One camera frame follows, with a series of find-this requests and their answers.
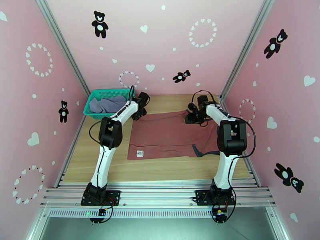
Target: maroon t-shirt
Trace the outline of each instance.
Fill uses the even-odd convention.
[[[150,114],[134,121],[128,151],[128,160],[167,157],[198,157],[201,153],[219,152],[217,127],[213,120],[206,127],[185,124],[187,111]]]

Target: pink backdrop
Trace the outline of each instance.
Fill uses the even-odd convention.
[[[0,239],[17,240],[54,186],[87,97],[35,0],[0,0],[0,33]]]
[[[219,94],[263,2],[47,1],[90,90],[136,85],[149,94],[200,88]],[[104,39],[91,25],[94,11],[106,15]],[[186,70],[191,76],[174,83],[172,78]]]
[[[296,240],[320,233],[319,6],[320,0],[276,0],[226,98],[231,114],[252,121],[257,149],[251,161]],[[264,49],[281,29],[288,38],[267,59]],[[282,184],[276,163],[304,182],[300,194]]]

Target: teal plastic basket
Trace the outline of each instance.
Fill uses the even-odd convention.
[[[130,89],[104,89],[104,90],[93,90],[92,93],[90,94],[88,101],[84,107],[83,114],[87,116],[91,116],[94,119],[99,119],[101,120],[104,117],[111,117],[114,115],[114,113],[93,113],[90,110],[89,103],[96,98],[98,101],[100,101],[102,98],[107,99],[107,98],[112,98],[115,96],[124,96],[125,98],[129,99],[129,91]]]

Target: white tag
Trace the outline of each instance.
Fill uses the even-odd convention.
[[[143,157],[143,150],[137,150],[137,157]]]

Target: wooden surface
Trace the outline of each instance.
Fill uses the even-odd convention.
[[[182,111],[187,109],[191,97],[192,95],[151,96],[146,110],[148,114]],[[89,137],[88,131],[90,126],[97,121],[89,116],[86,117],[64,182],[89,182],[91,180],[98,160],[99,145]],[[217,155],[206,155],[201,158],[183,156],[127,160],[132,123],[132,119],[129,119],[122,128],[123,140],[112,159],[108,174],[109,182],[214,178],[219,164]],[[94,138],[98,139],[99,129],[100,125],[97,124],[91,130]],[[247,167],[243,160],[239,160],[233,178],[247,177],[249,177]]]

